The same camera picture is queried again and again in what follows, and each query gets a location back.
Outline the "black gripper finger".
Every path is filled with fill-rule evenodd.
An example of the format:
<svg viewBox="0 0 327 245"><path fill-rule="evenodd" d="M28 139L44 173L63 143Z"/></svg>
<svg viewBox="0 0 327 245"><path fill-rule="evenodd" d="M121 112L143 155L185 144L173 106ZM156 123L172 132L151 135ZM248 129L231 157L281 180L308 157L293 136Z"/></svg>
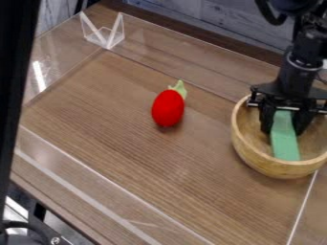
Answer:
<svg viewBox="0 0 327 245"><path fill-rule="evenodd" d="M309 126L315 113L307 109L301 109L293 113L292 125L296 135L301 135Z"/></svg>
<svg viewBox="0 0 327 245"><path fill-rule="evenodd" d="M259 105L259 120L260 120L260 130L268 134L273 125L273 117L276 113L276 106L268 101L264 101Z"/></svg>

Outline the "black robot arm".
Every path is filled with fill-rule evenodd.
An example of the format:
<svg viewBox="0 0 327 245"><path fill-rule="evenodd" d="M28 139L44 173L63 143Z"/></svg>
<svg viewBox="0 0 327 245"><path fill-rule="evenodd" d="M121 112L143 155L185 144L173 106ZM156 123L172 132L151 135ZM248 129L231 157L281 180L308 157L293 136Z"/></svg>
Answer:
<svg viewBox="0 0 327 245"><path fill-rule="evenodd" d="M275 80L251 87L247 106L259 109L260 130L269 134L277 111L288 111L296 135L327 114L327 91L312 86L327 59L327 0L255 0L267 22L293 19L291 44Z"/></svg>

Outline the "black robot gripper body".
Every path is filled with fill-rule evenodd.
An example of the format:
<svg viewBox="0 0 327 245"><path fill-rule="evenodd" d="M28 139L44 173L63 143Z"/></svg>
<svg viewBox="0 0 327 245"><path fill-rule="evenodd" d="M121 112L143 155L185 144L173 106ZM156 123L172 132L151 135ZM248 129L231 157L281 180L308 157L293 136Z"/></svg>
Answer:
<svg viewBox="0 0 327 245"><path fill-rule="evenodd" d="M327 91L312 86L327 58L327 34L299 32L283 54L283 64L276 79L251 87L248 107L260 107L269 100L276 109L327 114L325 105L311 102L327 100Z"/></svg>

